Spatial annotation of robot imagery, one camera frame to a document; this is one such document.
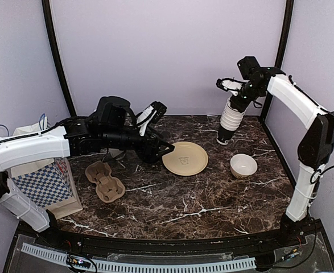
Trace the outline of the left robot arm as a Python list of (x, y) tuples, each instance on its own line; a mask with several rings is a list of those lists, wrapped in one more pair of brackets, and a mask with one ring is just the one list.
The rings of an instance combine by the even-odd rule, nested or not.
[(43, 131), (0, 137), (0, 204), (36, 232), (43, 233), (51, 247), (60, 248), (65, 236), (57, 230), (55, 216), (26, 197), (11, 181), (8, 170), (41, 160), (100, 152), (103, 148), (133, 150), (143, 162), (155, 163), (174, 150), (150, 126), (166, 111), (164, 104), (155, 101), (143, 112), (134, 114), (126, 99), (102, 97), (88, 117), (71, 117)]

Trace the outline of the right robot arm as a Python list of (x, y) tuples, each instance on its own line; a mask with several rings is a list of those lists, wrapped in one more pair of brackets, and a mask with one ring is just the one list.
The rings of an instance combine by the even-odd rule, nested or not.
[(308, 222), (309, 207), (317, 197), (320, 177), (333, 152), (334, 111), (311, 99), (281, 69), (260, 66), (254, 56), (244, 57), (237, 66), (244, 82), (231, 99), (232, 109), (242, 113), (258, 97), (270, 94), (286, 105), (306, 129), (297, 148), (299, 174), (293, 196), (275, 235), (275, 242), (286, 247)]

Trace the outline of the stack of paper cups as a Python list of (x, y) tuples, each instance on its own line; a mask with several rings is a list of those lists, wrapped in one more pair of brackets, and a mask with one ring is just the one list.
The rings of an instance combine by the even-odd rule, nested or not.
[(232, 108), (230, 98), (227, 100), (220, 118), (220, 125), (217, 132), (217, 142), (221, 145), (227, 145), (232, 136), (239, 128), (244, 117), (244, 112)]

